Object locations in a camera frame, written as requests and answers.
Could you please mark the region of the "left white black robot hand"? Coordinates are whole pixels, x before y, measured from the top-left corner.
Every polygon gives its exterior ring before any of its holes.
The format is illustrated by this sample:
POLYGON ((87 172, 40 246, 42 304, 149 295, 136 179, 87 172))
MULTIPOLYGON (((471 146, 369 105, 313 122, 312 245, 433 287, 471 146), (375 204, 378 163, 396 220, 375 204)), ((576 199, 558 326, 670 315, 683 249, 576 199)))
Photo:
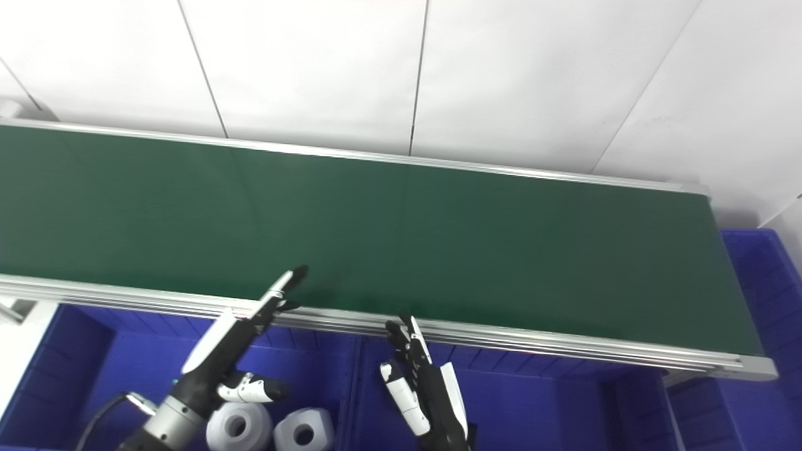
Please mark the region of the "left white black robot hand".
POLYGON ((224 310, 190 352, 168 400, 209 418, 224 402, 273 403, 289 397, 289 383, 240 371, 237 364, 253 342, 269 331, 275 317, 298 307, 285 296, 303 282, 308 271, 302 265, 284 272, 246 317, 238 318, 231 308, 224 310))

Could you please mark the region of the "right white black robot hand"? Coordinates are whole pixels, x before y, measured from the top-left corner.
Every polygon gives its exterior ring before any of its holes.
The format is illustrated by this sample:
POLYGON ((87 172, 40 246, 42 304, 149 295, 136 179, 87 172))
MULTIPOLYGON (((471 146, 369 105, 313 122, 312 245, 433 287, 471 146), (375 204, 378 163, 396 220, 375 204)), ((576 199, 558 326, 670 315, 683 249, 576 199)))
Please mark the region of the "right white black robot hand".
POLYGON ((436 365, 415 316, 387 320, 393 360, 379 365, 385 388, 421 450, 473 450, 477 425, 469 422, 452 363, 436 365))

